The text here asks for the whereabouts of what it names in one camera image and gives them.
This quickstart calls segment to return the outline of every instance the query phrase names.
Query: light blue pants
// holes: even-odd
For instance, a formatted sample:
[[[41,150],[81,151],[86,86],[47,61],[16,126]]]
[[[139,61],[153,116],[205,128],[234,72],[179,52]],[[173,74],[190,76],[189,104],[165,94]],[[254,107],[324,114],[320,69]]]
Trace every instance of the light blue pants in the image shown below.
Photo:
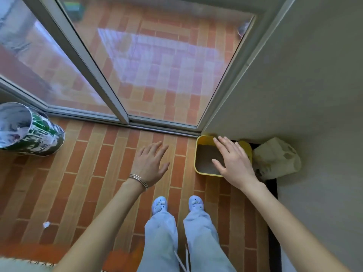
[[[193,210],[184,219],[193,272],[235,272],[219,245],[211,217]],[[178,232],[174,217],[164,211],[153,215],[145,225],[145,247],[138,272],[179,272]]]

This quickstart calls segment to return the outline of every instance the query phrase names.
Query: hand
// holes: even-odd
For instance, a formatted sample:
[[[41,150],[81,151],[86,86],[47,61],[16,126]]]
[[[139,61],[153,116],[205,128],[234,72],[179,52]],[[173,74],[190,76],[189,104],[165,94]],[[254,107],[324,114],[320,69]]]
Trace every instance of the hand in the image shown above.
[[[248,184],[258,182],[246,152],[237,142],[233,143],[227,137],[220,136],[218,139],[213,138],[213,141],[221,152],[226,167],[218,160],[212,159],[212,162],[230,184],[244,191]]]
[[[161,141],[143,147],[136,153],[131,168],[131,174],[138,175],[149,187],[157,183],[169,168],[170,162],[164,163],[159,169],[161,158],[169,147],[168,145],[163,146],[157,152],[160,145]]]

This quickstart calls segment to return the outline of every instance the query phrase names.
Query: sliding glass door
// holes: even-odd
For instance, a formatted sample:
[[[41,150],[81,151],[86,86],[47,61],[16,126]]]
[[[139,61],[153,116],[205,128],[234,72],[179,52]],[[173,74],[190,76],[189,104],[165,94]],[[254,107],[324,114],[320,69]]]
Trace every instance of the sliding glass door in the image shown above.
[[[273,3],[196,1],[0,0],[0,85],[50,113],[201,132]]]

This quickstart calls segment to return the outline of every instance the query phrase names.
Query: drawstring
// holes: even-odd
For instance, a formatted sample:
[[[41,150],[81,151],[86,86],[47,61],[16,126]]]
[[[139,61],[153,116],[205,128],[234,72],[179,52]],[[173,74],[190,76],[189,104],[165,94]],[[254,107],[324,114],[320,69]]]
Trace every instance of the drawstring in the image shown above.
[[[174,251],[174,254],[175,254],[176,258],[178,259],[179,264],[180,264],[181,268],[184,270],[184,272],[190,272],[190,270],[189,270],[189,254],[188,254],[187,245],[185,245],[185,261],[186,261],[186,264],[187,264],[187,269],[185,269],[185,266],[183,265],[183,263],[180,260],[178,254],[176,253],[176,251]]]

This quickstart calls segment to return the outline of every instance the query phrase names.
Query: bangle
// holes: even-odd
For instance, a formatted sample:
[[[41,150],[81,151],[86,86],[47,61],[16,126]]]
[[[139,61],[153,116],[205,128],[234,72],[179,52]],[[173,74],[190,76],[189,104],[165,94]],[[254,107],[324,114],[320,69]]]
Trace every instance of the bangle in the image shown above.
[[[130,174],[129,178],[136,179],[139,183],[141,183],[145,187],[145,191],[149,188],[147,183],[145,181],[143,181],[138,175]]]

